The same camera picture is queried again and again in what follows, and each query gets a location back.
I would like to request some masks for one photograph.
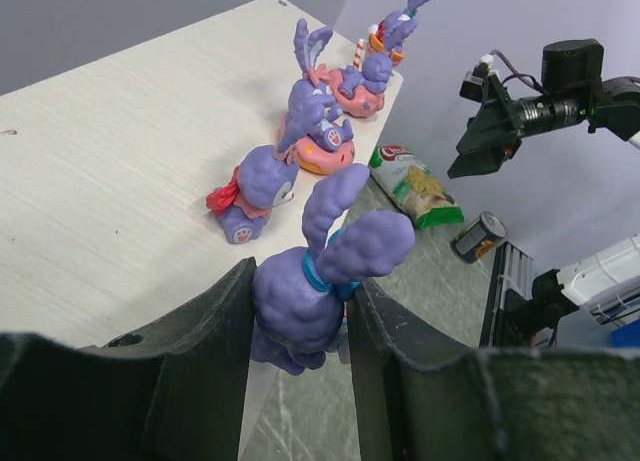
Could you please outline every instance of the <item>black can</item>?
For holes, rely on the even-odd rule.
[[[451,241],[451,249],[465,263],[475,263],[507,237],[507,228],[491,213],[484,212],[469,228]]]

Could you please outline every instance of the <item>wooden table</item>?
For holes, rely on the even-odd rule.
[[[257,0],[0,97],[0,330],[101,345],[242,258],[305,244],[316,175],[301,171],[295,200],[246,245],[228,244],[204,205],[274,141],[300,77],[300,17],[321,26],[285,0]],[[320,61],[344,66],[354,49],[336,34]],[[385,109],[353,123],[357,162],[401,84],[396,73]]]

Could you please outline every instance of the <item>green snack bag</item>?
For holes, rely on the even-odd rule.
[[[404,146],[376,147],[369,161],[371,176],[417,229],[464,222],[462,209],[440,182]]]

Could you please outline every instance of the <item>black camera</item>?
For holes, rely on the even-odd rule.
[[[542,76],[514,73],[503,82],[481,62],[462,83],[460,96],[480,102],[457,145],[450,178],[495,173],[520,148],[522,138],[589,121],[589,132],[606,127],[628,140],[640,128],[640,88],[628,78],[602,82],[604,48],[595,39],[546,46]],[[540,95],[513,100],[505,83],[530,78]]]

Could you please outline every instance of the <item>purple toy bunny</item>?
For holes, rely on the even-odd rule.
[[[391,273],[413,248],[411,222],[391,211],[365,213],[327,244],[333,222],[355,202],[368,177],[366,166],[353,164],[319,181],[302,216],[309,247],[291,248],[258,267],[254,361],[292,375],[320,368],[325,351],[335,349],[353,289],[369,277]]]
[[[230,243],[257,239],[272,208],[293,199],[293,185],[300,170],[293,146],[323,117],[321,103],[306,105],[287,125],[276,146],[251,150],[233,171],[229,184],[207,196],[207,208]]]
[[[338,90],[348,99],[353,99],[358,86],[364,86],[371,94],[382,94],[387,90],[392,70],[389,56],[382,53],[370,54],[362,63],[362,72],[353,65],[342,70],[343,81]]]
[[[296,25],[293,38],[294,53],[302,70],[302,79],[296,81],[289,95],[289,112],[285,116],[285,126],[301,109],[310,102],[323,104],[325,117],[309,129],[309,136],[322,149],[328,152],[338,150],[345,141],[353,138],[351,123],[345,120],[342,126],[335,121],[343,110],[336,102],[329,88],[329,71],[327,66],[316,66],[318,56],[333,36],[333,30],[327,26],[316,29],[311,34],[307,22],[300,19]]]
[[[380,24],[371,26],[369,33],[382,42],[387,53],[402,53],[405,39],[418,27],[418,8],[429,1],[431,0],[408,0],[406,9],[393,11]]]

